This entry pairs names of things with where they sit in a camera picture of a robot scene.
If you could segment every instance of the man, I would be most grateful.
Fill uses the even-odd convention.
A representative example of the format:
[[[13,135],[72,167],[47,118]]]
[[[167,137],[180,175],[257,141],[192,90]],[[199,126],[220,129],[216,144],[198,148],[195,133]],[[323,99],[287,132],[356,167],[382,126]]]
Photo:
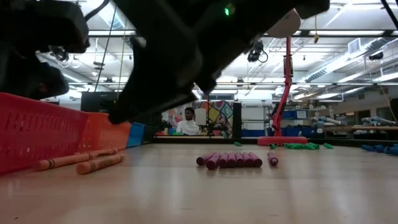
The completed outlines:
[[[195,110],[191,107],[185,109],[186,121],[180,121],[177,125],[177,133],[183,135],[197,135],[199,134],[199,126],[193,120],[195,117]]]

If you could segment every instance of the cable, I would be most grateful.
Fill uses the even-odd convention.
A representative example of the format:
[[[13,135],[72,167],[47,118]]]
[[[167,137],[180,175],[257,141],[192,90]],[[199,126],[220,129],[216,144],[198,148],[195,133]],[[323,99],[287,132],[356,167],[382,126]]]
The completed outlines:
[[[268,61],[268,54],[267,54],[267,52],[265,52],[264,50],[263,50],[262,52],[267,56],[267,59],[266,59],[265,61],[261,61],[261,60],[259,59],[258,61],[261,62],[261,63],[266,63],[266,62]]]
[[[318,43],[319,35],[318,35],[318,16],[315,16],[315,35],[313,36],[314,44]]]
[[[109,28],[109,35],[108,35],[108,39],[106,40],[105,51],[104,51],[104,57],[102,58],[101,68],[100,68],[100,70],[99,70],[97,82],[95,83],[94,91],[97,91],[97,86],[98,86],[98,83],[100,82],[100,77],[101,77],[102,70],[103,70],[103,67],[104,67],[104,62],[105,62],[106,51],[107,51],[107,49],[108,49],[109,40],[110,40],[111,34],[112,34],[113,21],[114,21],[115,15],[116,15],[116,7],[114,8],[114,13],[113,13],[113,17],[112,17],[112,25],[111,25],[111,27]]]
[[[109,3],[109,0],[104,0],[96,9],[92,10],[89,12],[86,16],[85,19],[88,21],[91,19],[93,16],[95,16],[97,13],[99,13],[107,4]]]
[[[119,99],[119,89],[120,89],[120,82],[122,81],[122,69],[123,69],[123,57],[124,57],[124,44],[126,43],[126,28],[127,27],[127,17],[124,20],[124,34],[123,34],[123,46],[122,46],[122,60],[120,61],[120,74],[119,74],[119,84],[118,84],[118,96],[116,99]]]
[[[391,10],[390,6],[388,5],[387,1],[386,0],[380,0],[380,1],[383,4],[384,8],[386,9],[388,15],[390,16],[390,18],[392,20],[392,23],[394,23],[396,29],[398,29],[398,20],[397,20],[396,16],[394,15],[394,13],[392,12],[392,10]]]

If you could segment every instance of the orange marker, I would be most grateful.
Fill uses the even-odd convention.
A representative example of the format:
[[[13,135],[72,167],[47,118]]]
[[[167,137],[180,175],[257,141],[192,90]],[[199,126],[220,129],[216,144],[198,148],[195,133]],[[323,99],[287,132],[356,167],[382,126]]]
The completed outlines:
[[[44,159],[33,165],[33,169],[36,171],[53,169],[69,164],[74,164],[77,162],[88,161],[94,157],[97,157],[96,153],[85,153],[80,155],[58,157],[54,159]]]
[[[109,156],[115,155],[118,153],[119,149],[102,149],[97,151],[88,151],[88,152],[76,152],[75,155],[85,154],[85,153],[96,153],[99,156]]]
[[[89,174],[91,172],[97,171],[99,169],[117,164],[123,161],[124,155],[116,154],[113,156],[104,156],[92,161],[81,162],[76,166],[76,172],[80,175]]]

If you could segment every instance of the red plastic basket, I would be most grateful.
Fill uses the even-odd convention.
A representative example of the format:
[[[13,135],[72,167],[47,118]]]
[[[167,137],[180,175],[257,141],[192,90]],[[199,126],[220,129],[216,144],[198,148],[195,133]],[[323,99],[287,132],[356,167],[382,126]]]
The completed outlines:
[[[88,113],[0,93],[0,174],[77,152]]]
[[[125,149],[130,132],[130,123],[111,124],[106,113],[89,113],[80,152],[100,149]]]

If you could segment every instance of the fluorescent light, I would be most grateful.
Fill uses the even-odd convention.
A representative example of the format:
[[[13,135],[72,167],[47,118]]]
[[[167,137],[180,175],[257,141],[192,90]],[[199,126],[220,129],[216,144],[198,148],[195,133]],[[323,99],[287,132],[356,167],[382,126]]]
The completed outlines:
[[[390,4],[391,9],[398,9],[395,4]],[[352,5],[349,9],[352,10],[371,10],[371,9],[384,9],[382,4],[355,4]]]
[[[67,74],[62,74],[64,77],[67,77],[67,78],[69,78],[69,79],[71,79],[71,80],[73,80],[73,81],[75,81],[75,82],[81,82],[79,79],[77,79],[77,78],[73,78],[73,77],[71,77],[70,75],[67,75]]]
[[[343,100],[319,100],[322,103],[341,103],[344,102]]]
[[[236,90],[213,90],[211,94],[233,94],[236,93]]]
[[[384,82],[384,81],[392,80],[392,79],[395,79],[395,78],[398,78],[398,72],[380,76],[379,78],[373,79],[372,82]]]
[[[275,83],[283,83],[285,82],[285,78],[266,78],[262,82],[275,82]]]
[[[127,30],[126,31],[126,37],[130,36],[130,35],[135,35],[136,31],[134,30]],[[108,36],[109,35],[109,30],[90,30],[88,32],[88,35],[103,35],[103,36]],[[120,36],[120,35],[124,35],[124,30],[112,30],[111,31],[111,36]]]
[[[73,98],[81,98],[81,93],[75,90],[70,90],[67,95]]]
[[[384,30],[314,30],[310,31],[310,35],[381,35]]]
[[[370,86],[373,83],[337,83],[339,86]]]
[[[303,87],[303,86],[318,86],[318,85],[333,85],[332,83],[300,83],[299,86]]]
[[[364,88],[364,87],[359,87],[359,88],[355,88],[355,89],[352,89],[352,90],[348,90],[348,91],[345,92],[345,94],[354,93],[354,92],[356,92],[356,91],[358,91],[358,90],[362,90],[363,88]]]
[[[317,99],[327,99],[339,95],[339,93],[327,93],[317,97]]]
[[[201,99],[201,95],[199,94],[198,90],[192,90],[192,93],[200,100]]]
[[[301,99],[301,98],[313,96],[313,95],[315,95],[315,94],[316,94],[316,93],[309,93],[309,94],[304,94],[304,93],[302,93],[302,94],[299,94],[299,95],[295,96],[294,99],[295,99],[295,100],[299,100],[299,99]]]
[[[343,78],[343,79],[341,79],[341,80],[338,80],[337,82],[338,82],[338,83],[348,82],[348,81],[351,81],[351,80],[353,80],[353,79],[355,79],[355,78],[358,78],[358,77],[360,77],[360,76],[361,76],[361,74],[350,75],[350,76],[345,77],[345,78]]]

